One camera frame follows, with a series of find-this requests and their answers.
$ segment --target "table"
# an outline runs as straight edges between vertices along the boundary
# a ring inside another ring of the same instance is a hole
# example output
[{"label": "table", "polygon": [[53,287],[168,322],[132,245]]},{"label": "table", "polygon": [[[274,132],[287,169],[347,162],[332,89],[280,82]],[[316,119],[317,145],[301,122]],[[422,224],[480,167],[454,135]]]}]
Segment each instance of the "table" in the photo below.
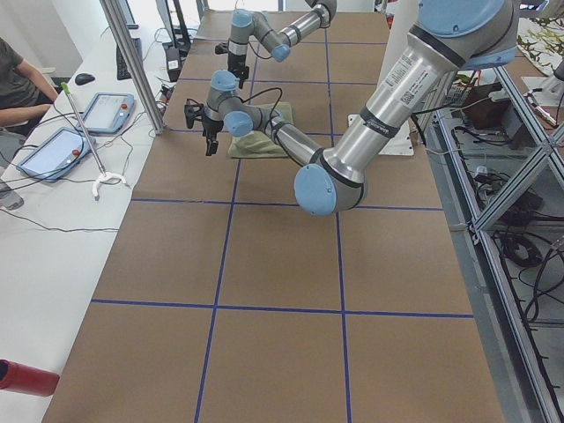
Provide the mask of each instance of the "table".
[{"label": "table", "polygon": [[[422,146],[379,158],[361,207],[314,218],[290,160],[232,160],[226,133],[206,158],[185,128],[230,18],[203,19],[44,421],[503,421]],[[387,39],[383,16],[338,14],[287,62],[250,60],[241,95],[281,86],[332,145]]]},{"label": "table", "polygon": [[[141,26],[131,31],[142,39],[144,68],[152,91],[157,93],[161,82],[167,80],[164,51],[153,42],[154,27]],[[95,93],[134,93],[136,107],[132,118],[143,111],[132,80],[115,79],[115,41],[109,30],[77,70],[92,73],[96,80],[87,85],[69,83],[78,109],[84,110]],[[62,113],[71,111],[64,95],[56,107]],[[56,116],[51,110],[45,119]],[[28,144],[39,144],[61,126],[70,126],[64,120],[55,120],[40,126],[28,138]],[[142,115],[124,138],[99,150],[108,171],[124,171],[131,187],[135,187],[153,135],[149,120]],[[97,137],[103,144],[110,137]],[[16,162],[28,152],[22,151]],[[76,181],[92,180],[99,174],[93,157],[87,156],[66,177]],[[13,167],[6,169],[3,179],[13,188],[29,184],[30,180],[15,181],[22,175]],[[93,201],[92,183],[59,181],[53,184],[36,183],[19,189],[25,205],[14,214],[27,217],[42,225],[61,228],[119,228],[129,204],[131,189],[123,185],[102,186],[100,201]],[[0,332],[3,342],[0,357],[32,367],[61,373],[86,308],[91,299],[101,270],[115,239],[115,232],[77,232],[64,234],[40,229],[24,220],[0,212]],[[7,391],[0,392],[0,410],[3,421],[35,423],[41,420],[51,397],[31,397]]]}]

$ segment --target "sticker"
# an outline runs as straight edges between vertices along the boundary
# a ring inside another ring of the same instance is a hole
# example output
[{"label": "sticker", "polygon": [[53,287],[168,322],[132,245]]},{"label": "sticker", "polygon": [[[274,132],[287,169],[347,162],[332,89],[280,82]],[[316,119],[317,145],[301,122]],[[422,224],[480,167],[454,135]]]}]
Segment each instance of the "sticker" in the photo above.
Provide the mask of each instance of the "sticker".
[{"label": "sticker", "polygon": [[417,65],[410,57],[401,56],[384,80],[384,84],[392,91],[392,98],[408,108],[414,108],[437,80],[434,72]]}]

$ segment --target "keyboard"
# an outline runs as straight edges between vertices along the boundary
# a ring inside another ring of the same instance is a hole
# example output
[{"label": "keyboard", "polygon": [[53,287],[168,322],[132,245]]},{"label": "keyboard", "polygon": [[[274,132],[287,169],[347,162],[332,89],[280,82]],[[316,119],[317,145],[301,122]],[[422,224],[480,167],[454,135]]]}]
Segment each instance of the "keyboard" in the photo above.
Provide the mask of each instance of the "keyboard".
[{"label": "keyboard", "polygon": [[[137,51],[137,56],[141,63],[143,63],[143,50],[141,49],[141,39],[140,38],[132,38],[133,45],[135,46],[135,50]],[[127,63],[125,62],[125,58],[123,57],[122,52],[120,51],[119,47],[115,47],[115,64],[117,66],[117,79],[130,79],[131,74],[130,71],[127,69]]]}]

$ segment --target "computer mouse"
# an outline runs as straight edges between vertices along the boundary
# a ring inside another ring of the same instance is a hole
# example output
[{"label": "computer mouse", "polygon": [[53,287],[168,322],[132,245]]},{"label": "computer mouse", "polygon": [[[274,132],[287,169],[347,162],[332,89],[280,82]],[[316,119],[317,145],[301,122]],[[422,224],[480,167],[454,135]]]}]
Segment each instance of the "computer mouse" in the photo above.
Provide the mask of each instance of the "computer mouse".
[{"label": "computer mouse", "polygon": [[77,85],[84,85],[84,84],[88,84],[89,82],[94,81],[96,78],[94,77],[94,75],[91,75],[89,73],[79,73],[75,78],[74,78],[74,82]]}]

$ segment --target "grid line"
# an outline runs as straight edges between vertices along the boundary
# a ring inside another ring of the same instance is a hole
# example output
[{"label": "grid line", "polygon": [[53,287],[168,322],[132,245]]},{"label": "grid line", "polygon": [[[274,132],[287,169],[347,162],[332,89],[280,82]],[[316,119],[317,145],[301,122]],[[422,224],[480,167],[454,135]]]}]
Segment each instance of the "grid line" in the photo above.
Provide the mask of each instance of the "grid line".
[{"label": "grid line", "polygon": [[[135,197],[130,200],[134,203],[171,203],[171,204],[214,204],[214,205],[241,205],[241,206],[259,206],[259,207],[299,207],[296,203],[255,203],[249,201],[219,201],[219,200],[182,200],[179,198],[143,198]],[[357,205],[355,209],[363,210],[398,210],[407,212],[444,212],[440,207],[414,207],[407,205]]]},{"label": "grid line", "polygon": [[[327,94],[329,95],[329,125],[331,133],[331,146],[335,146],[335,127],[333,122],[333,99],[331,96],[331,72],[330,72],[330,56],[327,30],[325,35],[325,64],[327,66]],[[346,305],[345,305],[345,275],[343,273],[343,251],[341,249],[341,226],[338,213],[335,214],[335,225],[337,230],[337,253],[338,253],[338,281],[341,297],[341,331],[343,333],[343,369],[345,372],[345,407],[346,421],[353,422],[353,410],[351,407],[351,378],[349,373],[349,348],[348,338],[346,336]]]},{"label": "grid line", "polygon": [[[210,82],[210,78],[178,78],[179,81],[187,81],[187,82]],[[318,84],[318,85],[325,85],[327,81],[286,81],[286,80],[278,80],[278,79],[257,79],[255,81],[259,84]],[[358,82],[358,81],[333,81],[331,82],[334,85],[370,85],[376,86],[377,82]]]},{"label": "grid line", "polygon": [[[185,130],[184,128],[168,128],[171,132],[185,132],[185,133],[192,133],[192,134],[200,134],[202,130]],[[304,132],[306,135],[309,136],[319,136],[319,137],[330,137],[331,134],[329,132]],[[219,134],[229,134],[227,130],[222,130]],[[339,137],[343,134],[336,133],[335,136]]]},{"label": "grid line", "polygon": [[[206,38],[206,39],[198,39],[196,38],[195,43],[200,42],[226,42],[225,40],[220,39],[213,39],[213,38]],[[388,44],[387,42],[368,42],[368,41],[300,41],[300,44],[345,44],[345,45],[361,45],[361,46],[385,46]]]},{"label": "grid line", "polygon": [[370,311],[370,310],[343,310],[330,308],[283,308],[283,307],[260,307],[260,306],[237,306],[230,304],[197,304],[182,302],[158,302],[158,301],[131,301],[110,300],[94,298],[90,301],[94,304],[106,304],[111,306],[135,306],[135,307],[161,307],[161,308],[202,308],[230,311],[257,311],[265,313],[302,313],[308,315],[373,315],[381,317],[418,317],[436,319],[473,319],[474,315],[465,313],[423,313],[409,311]]},{"label": "grid line", "polygon": [[[251,85],[250,85],[250,92],[249,92],[249,96],[252,97],[253,96],[253,89],[255,87],[255,76],[256,76],[256,68],[258,66],[258,55],[256,55],[256,59],[255,59],[255,69],[253,69],[253,78],[251,79]],[[233,213],[234,213],[234,209],[235,209],[235,198],[237,198],[237,188],[239,185],[239,175],[241,173],[241,166],[242,166],[242,160],[238,159],[237,160],[237,171],[235,174],[235,181],[234,181],[234,186],[233,186],[233,194],[231,196],[231,206],[229,208],[229,219],[227,220],[227,229],[226,229],[226,238],[225,238],[225,242],[223,245],[223,252],[222,252],[222,256],[221,256],[221,264],[219,266],[219,275],[218,275],[218,285],[216,288],[216,293],[215,293],[215,299],[213,301],[213,311],[211,312],[211,323],[210,323],[210,332],[208,334],[208,342],[207,342],[207,346],[206,346],[206,351],[205,351],[205,357],[204,357],[204,366],[202,369],[202,378],[200,379],[200,389],[198,391],[198,397],[197,397],[197,405],[196,405],[196,412],[194,415],[194,423],[198,423],[199,419],[200,419],[200,412],[202,411],[202,402],[204,399],[204,389],[205,389],[205,379],[207,376],[207,368],[209,366],[210,363],[210,355],[212,353],[212,340],[213,340],[213,332],[215,329],[215,319],[219,310],[219,296],[221,293],[221,282],[223,280],[223,271],[225,269],[225,262],[226,262],[226,256],[227,256],[227,248],[229,246],[229,234],[231,232],[231,224],[233,222]]]}]

